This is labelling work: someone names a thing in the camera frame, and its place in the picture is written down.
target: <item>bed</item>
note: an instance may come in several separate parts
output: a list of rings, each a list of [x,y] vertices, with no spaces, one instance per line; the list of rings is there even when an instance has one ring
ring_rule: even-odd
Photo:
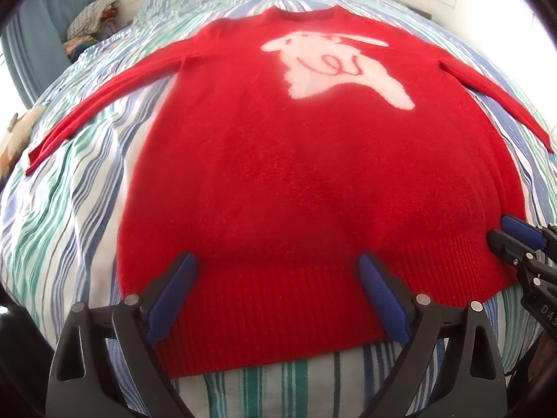
[[[497,82],[545,123],[511,81],[449,32],[393,0],[149,0],[132,25],[85,51],[39,99],[46,106],[34,127],[32,149],[71,108],[102,83],[151,52],[192,36],[221,17],[258,14],[276,5],[309,11],[340,5],[353,13],[399,26],[438,44]],[[41,333],[56,344],[77,300],[91,307],[121,300],[115,275],[116,234],[127,184],[150,124],[172,77],[139,89],[102,110],[44,166],[24,176],[26,154],[2,192],[0,278],[24,305]],[[505,140],[522,181],[532,224],[555,221],[554,156],[497,103],[472,93]],[[505,372],[537,338],[540,328],[520,306],[511,286],[484,303],[497,336]],[[445,346],[439,342],[412,410],[433,387]],[[112,362],[130,406],[141,411],[116,345]],[[358,416],[393,366],[400,346],[382,342],[309,360],[272,364],[173,380],[190,410],[204,416]]]

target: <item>blue gripper pad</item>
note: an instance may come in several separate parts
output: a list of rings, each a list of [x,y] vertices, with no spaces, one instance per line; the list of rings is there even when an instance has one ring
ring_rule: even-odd
[[[371,259],[361,255],[358,262],[361,285],[373,304],[389,339],[405,346],[410,341],[406,312]]]
[[[149,326],[145,335],[150,345],[155,345],[171,331],[172,323],[196,278],[196,269],[196,257],[188,253],[151,306],[147,317]]]
[[[547,244],[539,229],[511,215],[501,217],[501,229],[533,250],[545,249]]]

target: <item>window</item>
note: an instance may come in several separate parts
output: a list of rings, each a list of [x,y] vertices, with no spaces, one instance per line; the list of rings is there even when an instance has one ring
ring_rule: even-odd
[[[15,113],[23,115],[27,109],[13,85],[0,45],[0,124],[7,124]]]

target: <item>sheep ear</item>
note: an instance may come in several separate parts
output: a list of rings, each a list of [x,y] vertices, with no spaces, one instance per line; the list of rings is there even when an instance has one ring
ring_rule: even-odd
[[[366,36],[358,36],[355,34],[336,34],[335,36],[340,36],[345,39],[358,40],[360,42],[365,42],[366,44],[371,44],[372,46],[389,47],[389,44],[383,42],[382,40],[367,38]]]

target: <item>red sweater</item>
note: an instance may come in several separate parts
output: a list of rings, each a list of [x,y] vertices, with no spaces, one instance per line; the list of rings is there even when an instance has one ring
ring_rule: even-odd
[[[122,293],[179,251],[199,272],[171,337],[171,376],[384,337],[355,272],[372,251],[414,292],[462,306],[514,281],[486,232],[525,217],[516,167],[463,84],[551,151],[507,93],[444,50],[342,8],[219,20],[88,97],[30,153],[34,170],[108,103],[170,73],[131,179]]]

